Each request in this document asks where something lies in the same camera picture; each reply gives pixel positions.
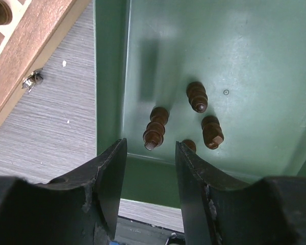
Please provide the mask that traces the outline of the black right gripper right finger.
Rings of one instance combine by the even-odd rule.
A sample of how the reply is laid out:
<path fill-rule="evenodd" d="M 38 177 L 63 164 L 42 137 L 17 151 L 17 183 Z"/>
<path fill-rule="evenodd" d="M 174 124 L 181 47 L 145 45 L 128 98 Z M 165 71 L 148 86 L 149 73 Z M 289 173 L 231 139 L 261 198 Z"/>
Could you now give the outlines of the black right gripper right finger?
<path fill-rule="evenodd" d="M 306 244 L 306 177 L 240 181 L 175 145 L 186 244 Z"/>

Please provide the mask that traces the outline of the green piece tray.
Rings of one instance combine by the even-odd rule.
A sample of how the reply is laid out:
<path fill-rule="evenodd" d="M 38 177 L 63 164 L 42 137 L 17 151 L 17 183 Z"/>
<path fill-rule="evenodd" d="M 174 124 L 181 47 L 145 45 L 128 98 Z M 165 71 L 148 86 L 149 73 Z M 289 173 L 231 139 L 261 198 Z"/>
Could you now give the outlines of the green piece tray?
<path fill-rule="evenodd" d="M 179 207 L 175 143 L 247 183 L 306 177 L 306 1 L 95 1 L 97 151 L 127 139 L 122 198 Z M 201 82 L 204 113 L 187 86 Z M 163 143 L 144 147 L 155 107 Z M 215 116 L 215 150 L 201 121 Z"/>

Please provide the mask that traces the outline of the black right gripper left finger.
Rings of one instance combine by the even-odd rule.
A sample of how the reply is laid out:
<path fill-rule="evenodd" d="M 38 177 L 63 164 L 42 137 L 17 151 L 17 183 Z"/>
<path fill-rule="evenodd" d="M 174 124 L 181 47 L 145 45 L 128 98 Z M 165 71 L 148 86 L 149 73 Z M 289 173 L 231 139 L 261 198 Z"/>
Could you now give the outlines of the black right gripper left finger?
<path fill-rule="evenodd" d="M 0 244 L 109 244 L 116 233 L 126 139 L 46 184 L 0 176 Z"/>

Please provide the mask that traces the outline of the dark chess piece tall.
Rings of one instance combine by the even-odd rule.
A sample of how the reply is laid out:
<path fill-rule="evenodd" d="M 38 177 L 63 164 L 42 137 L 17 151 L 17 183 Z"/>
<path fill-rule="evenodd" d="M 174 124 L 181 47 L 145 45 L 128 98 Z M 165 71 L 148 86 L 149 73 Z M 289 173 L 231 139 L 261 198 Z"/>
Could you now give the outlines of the dark chess piece tall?
<path fill-rule="evenodd" d="M 169 119 L 169 112 L 163 107 L 153 108 L 150 114 L 150 122 L 143 133 L 144 147 L 152 151 L 164 141 L 165 125 Z"/>

